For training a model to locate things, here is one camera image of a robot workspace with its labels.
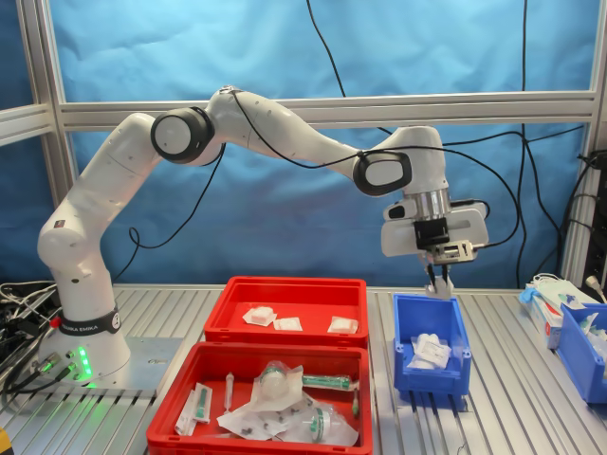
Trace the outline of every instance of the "red plastic bin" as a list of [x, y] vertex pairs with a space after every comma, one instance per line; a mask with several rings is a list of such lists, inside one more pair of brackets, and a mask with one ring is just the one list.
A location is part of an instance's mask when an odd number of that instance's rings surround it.
[[[217, 425], [224, 413], [226, 374], [234, 374], [232, 410], [245, 405], [253, 379], [270, 360], [280, 360], [291, 368], [303, 366], [309, 374], [349, 374], [360, 383], [359, 418], [352, 414], [351, 392], [305, 389], [313, 398], [331, 403], [359, 432], [353, 447], [249, 441], [214, 437], [228, 433]], [[192, 436], [175, 434], [175, 422], [196, 382], [212, 388], [211, 422], [196, 425]], [[317, 455], [373, 453], [369, 361], [367, 351], [349, 347], [266, 346], [239, 343], [203, 342], [195, 344], [147, 430], [151, 455]]]
[[[298, 317], [302, 332], [277, 331], [247, 324], [243, 315], [271, 306], [278, 319]], [[356, 319], [355, 334], [328, 334], [331, 318]], [[207, 323], [207, 341], [367, 347], [367, 296], [362, 280], [325, 278], [234, 277], [222, 292]]]

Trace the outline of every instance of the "metal table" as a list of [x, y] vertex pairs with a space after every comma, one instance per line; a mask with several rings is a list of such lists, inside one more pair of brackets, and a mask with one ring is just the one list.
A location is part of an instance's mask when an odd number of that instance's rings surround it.
[[[130, 336], [182, 337], [158, 398], [89, 390], [19, 395], [3, 404], [0, 427], [17, 454], [137, 454], [145, 429], [223, 286], [118, 285], [123, 330]], [[458, 297], [473, 363], [465, 410], [452, 400], [392, 388], [392, 293], [419, 289], [369, 288], [372, 405], [376, 454], [607, 455], [607, 407], [588, 407], [558, 356], [512, 291], [461, 290]]]

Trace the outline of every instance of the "white packet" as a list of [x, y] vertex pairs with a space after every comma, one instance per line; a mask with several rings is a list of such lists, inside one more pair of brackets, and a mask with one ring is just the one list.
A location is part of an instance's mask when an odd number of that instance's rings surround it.
[[433, 363], [439, 369], [445, 370], [449, 362], [449, 356], [451, 355], [451, 348], [440, 344], [440, 342], [437, 343], [424, 338], [417, 344], [415, 355], [422, 360]]
[[446, 340], [439, 339], [437, 335], [421, 334], [411, 337], [414, 346], [414, 357], [407, 368], [422, 370], [444, 370], [449, 363], [451, 348]]
[[327, 333], [329, 334], [355, 334], [359, 329], [359, 322], [356, 319], [339, 318], [334, 316], [331, 318], [331, 325]]
[[278, 315], [273, 313], [273, 310], [269, 306], [258, 306], [257, 308], [251, 308], [244, 315], [243, 319], [247, 324], [261, 325], [268, 327], [268, 325], [276, 319]]
[[299, 318], [283, 318], [274, 320], [275, 330], [290, 330], [294, 332], [302, 332], [302, 324]]
[[250, 409], [285, 410], [298, 403], [304, 397], [303, 375], [302, 366], [290, 370], [282, 362], [269, 362], [253, 382]]
[[572, 310], [581, 310], [585, 308], [584, 303], [598, 303], [567, 280], [541, 280], [535, 287], [555, 308], [560, 308], [562, 303]]

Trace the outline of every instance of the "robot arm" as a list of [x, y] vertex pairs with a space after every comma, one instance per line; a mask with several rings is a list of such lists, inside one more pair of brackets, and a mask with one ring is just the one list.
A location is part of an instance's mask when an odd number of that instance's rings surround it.
[[[403, 199], [384, 212], [382, 250], [387, 256], [421, 254], [430, 263], [444, 264], [442, 278], [429, 265], [435, 295], [446, 297], [451, 291], [446, 264], [474, 259], [474, 246], [488, 241], [479, 208], [451, 208], [439, 150], [361, 153], [321, 135], [277, 102], [233, 87], [213, 95], [206, 110], [176, 109], [156, 119], [134, 114], [103, 142], [40, 233], [38, 253], [57, 283], [63, 313], [59, 330], [41, 344], [39, 357], [72, 359], [76, 372], [65, 381], [107, 376], [129, 358], [100, 252], [105, 229], [161, 158], [206, 165], [226, 142], [273, 157], [332, 163], [329, 169], [369, 195], [403, 189]], [[436, 130], [418, 127], [399, 128], [376, 149], [413, 144], [441, 147]]]

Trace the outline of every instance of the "blue bin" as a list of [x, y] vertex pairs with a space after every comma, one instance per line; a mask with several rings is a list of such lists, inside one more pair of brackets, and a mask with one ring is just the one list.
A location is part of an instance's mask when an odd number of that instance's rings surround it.
[[[472, 354], [457, 299], [438, 300], [396, 294], [395, 305], [395, 388], [465, 395], [470, 381]], [[445, 370], [407, 368], [414, 356], [411, 337], [437, 334], [451, 347]]]
[[561, 305], [563, 318], [558, 353], [581, 398], [586, 403], [607, 403], [607, 380], [603, 379], [605, 362], [579, 327], [585, 318], [598, 313], [593, 325], [607, 329], [607, 305], [585, 303], [585, 306], [583, 310], [570, 310]]

